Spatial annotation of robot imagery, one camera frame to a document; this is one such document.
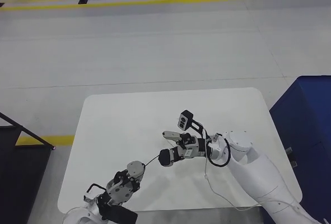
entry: white table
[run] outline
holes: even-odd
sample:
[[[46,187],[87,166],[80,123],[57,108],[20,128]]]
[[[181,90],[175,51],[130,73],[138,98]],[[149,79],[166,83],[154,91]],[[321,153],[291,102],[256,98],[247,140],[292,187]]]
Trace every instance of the white table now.
[[[81,205],[92,183],[105,186],[129,162],[146,163],[161,149],[171,147],[162,132],[181,132],[178,117],[185,109],[208,133],[246,130],[254,146],[268,155],[291,193],[301,201],[301,189],[262,94],[254,88],[230,88],[88,97],[58,198],[59,210],[66,213]],[[141,189],[124,206],[133,211],[230,207],[211,192],[204,179],[204,164],[204,158],[194,158],[162,167],[154,160],[146,168]],[[228,168],[209,164],[208,176],[215,191],[236,206],[255,204]]]

